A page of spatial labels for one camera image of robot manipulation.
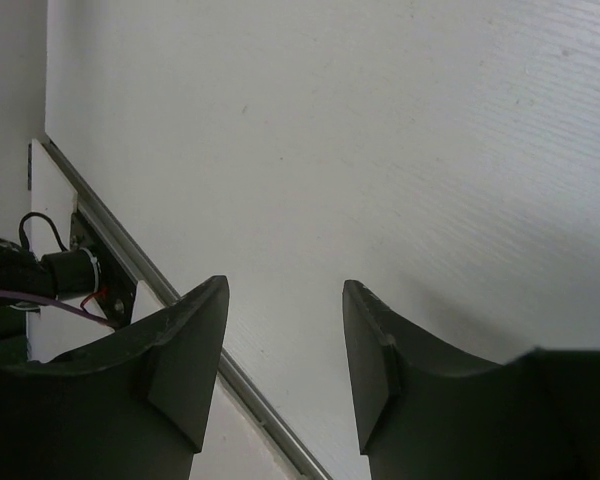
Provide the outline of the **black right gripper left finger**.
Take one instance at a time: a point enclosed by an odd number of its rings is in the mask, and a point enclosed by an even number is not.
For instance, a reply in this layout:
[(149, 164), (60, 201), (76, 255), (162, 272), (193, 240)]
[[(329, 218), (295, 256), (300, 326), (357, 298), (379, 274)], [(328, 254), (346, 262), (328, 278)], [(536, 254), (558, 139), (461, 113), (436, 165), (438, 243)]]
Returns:
[(0, 363), (0, 479), (186, 479), (202, 450), (225, 276), (53, 360)]

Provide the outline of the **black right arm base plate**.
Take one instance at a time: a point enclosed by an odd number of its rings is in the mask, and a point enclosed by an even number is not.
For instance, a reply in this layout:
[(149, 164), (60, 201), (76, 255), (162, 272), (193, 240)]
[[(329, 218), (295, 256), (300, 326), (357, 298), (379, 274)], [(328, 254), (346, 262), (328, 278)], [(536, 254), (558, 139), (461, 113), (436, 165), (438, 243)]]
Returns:
[(80, 211), (71, 218), (70, 243), (73, 249), (89, 250), (99, 262), (97, 289), (81, 301), (80, 308), (85, 312), (99, 309), (98, 315), (106, 318), (114, 329), (128, 326), (132, 321), (136, 282)]

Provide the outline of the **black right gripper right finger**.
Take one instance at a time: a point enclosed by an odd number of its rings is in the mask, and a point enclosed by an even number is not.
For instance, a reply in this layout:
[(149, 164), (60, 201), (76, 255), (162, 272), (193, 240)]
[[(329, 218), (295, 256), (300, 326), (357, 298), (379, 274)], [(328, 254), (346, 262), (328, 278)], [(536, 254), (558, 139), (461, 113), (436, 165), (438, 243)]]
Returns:
[(376, 479), (600, 479), (600, 351), (465, 352), (343, 287), (361, 453)]

